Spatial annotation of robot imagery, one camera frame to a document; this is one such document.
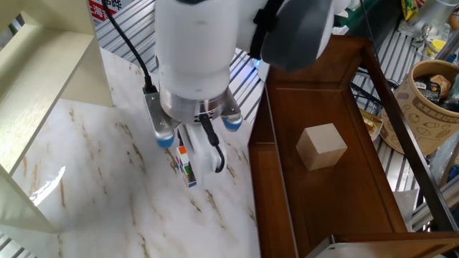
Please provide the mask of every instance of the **metal bracket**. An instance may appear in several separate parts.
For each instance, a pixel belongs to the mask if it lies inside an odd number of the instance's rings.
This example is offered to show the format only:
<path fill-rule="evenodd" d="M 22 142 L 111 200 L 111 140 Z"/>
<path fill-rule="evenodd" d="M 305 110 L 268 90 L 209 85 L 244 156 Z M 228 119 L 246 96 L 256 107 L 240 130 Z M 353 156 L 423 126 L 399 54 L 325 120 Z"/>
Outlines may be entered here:
<path fill-rule="evenodd" d="M 173 139 L 174 129 L 179 126 L 180 122 L 171 118 L 163 111 L 159 100 L 159 93 L 145 94 L 145 104 L 157 141 Z"/>

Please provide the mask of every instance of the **wooden edge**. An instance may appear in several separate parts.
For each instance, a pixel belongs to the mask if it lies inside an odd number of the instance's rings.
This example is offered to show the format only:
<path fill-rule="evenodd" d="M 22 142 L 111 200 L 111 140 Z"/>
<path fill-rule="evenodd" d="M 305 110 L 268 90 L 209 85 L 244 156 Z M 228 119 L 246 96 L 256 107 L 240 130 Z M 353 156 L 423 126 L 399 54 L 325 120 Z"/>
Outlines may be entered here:
<path fill-rule="evenodd" d="M 332 235 L 324 239 L 306 258 L 321 257 L 327 249 L 335 249 L 345 244 L 378 244 L 387 242 L 428 242 L 432 245 L 421 255 L 408 258 L 431 258 L 457 247 L 459 233 L 435 232 L 435 233 L 395 233 L 395 234 L 355 234 L 355 235 Z"/>

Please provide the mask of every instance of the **colorful box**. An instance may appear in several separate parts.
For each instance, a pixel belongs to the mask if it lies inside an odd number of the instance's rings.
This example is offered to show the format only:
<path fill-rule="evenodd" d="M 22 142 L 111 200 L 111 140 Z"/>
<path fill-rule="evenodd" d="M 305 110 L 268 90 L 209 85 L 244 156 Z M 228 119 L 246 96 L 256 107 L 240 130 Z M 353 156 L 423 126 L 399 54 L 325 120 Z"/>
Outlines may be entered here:
<path fill-rule="evenodd" d="M 188 159 L 188 153 L 186 152 L 185 146 L 180 146 L 176 149 L 175 157 L 176 167 L 184 175 L 185 184 L 188 188 L 193 187 L 197 184 L 196 178 L 194 177 L 191 164 Z"/>

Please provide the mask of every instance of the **small box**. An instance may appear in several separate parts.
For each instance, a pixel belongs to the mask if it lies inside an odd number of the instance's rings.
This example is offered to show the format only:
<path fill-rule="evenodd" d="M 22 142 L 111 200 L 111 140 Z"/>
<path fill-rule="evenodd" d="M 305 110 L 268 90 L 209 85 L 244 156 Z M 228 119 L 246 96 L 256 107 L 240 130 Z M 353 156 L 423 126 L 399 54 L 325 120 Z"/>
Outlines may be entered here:
<path fill-rule="evenodd" d="M 194 177 L 193 169 L 188 159 L 188 153 L 185 146 L 179 146 L 176 149 L 175 166 L 184 175 L 186 187 L 191 188 L 196 185 L 196 178 Z"/>
<path fill-rule="evenodd" d="M 347 149 L 332 123 L 306 128 L 296 149 L 309 171 L 334 166 Z"/>

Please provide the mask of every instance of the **wooden cube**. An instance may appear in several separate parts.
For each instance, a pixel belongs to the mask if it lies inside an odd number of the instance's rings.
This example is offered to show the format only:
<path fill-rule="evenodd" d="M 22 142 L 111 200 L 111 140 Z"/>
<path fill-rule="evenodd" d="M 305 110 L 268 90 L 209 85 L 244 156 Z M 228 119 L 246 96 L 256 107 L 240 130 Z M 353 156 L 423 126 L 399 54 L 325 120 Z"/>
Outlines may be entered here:
<path fill-rule="evenodd" d="M 309 171 L 334 166 L 347 149 L 332 123 L 306 128 L 296 145 Z"/>

